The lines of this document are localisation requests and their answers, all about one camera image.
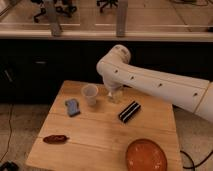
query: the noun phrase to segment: wooden tabletop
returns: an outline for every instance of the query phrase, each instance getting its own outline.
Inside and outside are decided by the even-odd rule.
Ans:
[[[140,138],[156,142],[165,152],[168,170],[182,170],[172,105],[132,88],[124,88],[120,103],[108,101],[98,85],[97,104],[90,107],[80,89],[86,83],[65,81],[49,111],[26,161],[27,165],[55,171],[125,171],[128,145]],[[81,114],[69,117],[65,101],[75,98]],[[141,109],[124,124],[118,114],[133,100]],[[68,142],[50,145],[43,138],[64,134]]]

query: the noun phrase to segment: cable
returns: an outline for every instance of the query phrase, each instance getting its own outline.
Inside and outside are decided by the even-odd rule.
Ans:
[[[204,0],[204,4],[197,4],[194,2],[188,2],[187,0],[170,0],[170,2],[175,3],[175,4],[189,4],[189,5],[194,5],[194,6],[208,6],[209,2],[212,3],[211,0]]]
[[[194,161],[192,160],[192,158],[190,157],[189,154],[187,154],[184,151],[180,151],[181,153],[183,153],[184,155],[186,155],[188,157],[188,159],[192,162],[192,166],[188,167],[188,166],[183,166],[184,169],[192,169],[193,171],[195,171],[195,168],[201,166],[203,163],[205,163],[213,154],[213,150],[198,164],[194,165]]]
[[[8,138],[8,141],[7,141],[7,148],[6,148],[5,153],[3,154],[3,156],[0,159],[0,163],[2,162],[2,160],[4,159],[4,157],[7,155],[9,147],[10,147],[10,140],[11,140],[11,136],[12,136],[12,133],[13,133],[12,125],[11,125],[11,119],[12,119],[12,114],[13,114],[13,107],[14,107],[14,104],[11,105],[10,112],[9,112],[9,120],[8,120],[8,122],[9,122],[9,127],[10,127],[10,134],[9,134],[9,138]]]

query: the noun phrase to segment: plate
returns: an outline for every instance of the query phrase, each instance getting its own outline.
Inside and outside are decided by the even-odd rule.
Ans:
[[[128,171],[166,171],[167,159],[158,144],[149,139],[133,141],[126,151]]]

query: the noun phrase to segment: office chair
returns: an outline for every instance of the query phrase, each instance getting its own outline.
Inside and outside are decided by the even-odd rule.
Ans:
[[[31,0],[31,2],[40,4],[40,13],[33,16],[34,22],[38,23],[39,22],[38,17],[46,14],[44,2],[43,2],[43,0]],[[62,0],[62,4],[66,5],[67,8],[64,10],[62,6],[56,6],[55,7],[56,12],[61,13],[61,14],[65,14],[65,15],[67,15],[67,17],[71,17],[71,14],[74,13],[77,10],[77,7],[72,5],[72,0]]]
[[[112,8],[112,6],[118,6],[117,2],[118,0],[97,0],[97,6],[100,6],[101,2],[105,2],[101,7],[100,7],[100,13],[103,12],[103,9],[107,6],[110,5],[110,8]]]

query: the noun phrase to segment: paper cup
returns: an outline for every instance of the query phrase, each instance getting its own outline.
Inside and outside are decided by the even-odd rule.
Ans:
[[[96,104],[98,87],[95,84],[87,84],[82,87],[81,94],[89,106],[94,106]]]

